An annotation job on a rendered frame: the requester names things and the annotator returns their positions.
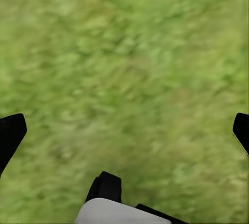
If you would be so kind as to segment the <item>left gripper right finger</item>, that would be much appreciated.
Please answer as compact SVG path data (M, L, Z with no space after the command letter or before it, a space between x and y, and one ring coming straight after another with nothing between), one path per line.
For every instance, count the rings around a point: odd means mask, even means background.
M233 132L249 154L249 115L237 113L233 125Z

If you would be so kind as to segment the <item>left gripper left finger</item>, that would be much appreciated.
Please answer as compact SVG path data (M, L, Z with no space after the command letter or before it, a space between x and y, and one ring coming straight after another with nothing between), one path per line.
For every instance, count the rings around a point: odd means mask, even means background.
M0 175L27 133L23 113L0 119Z

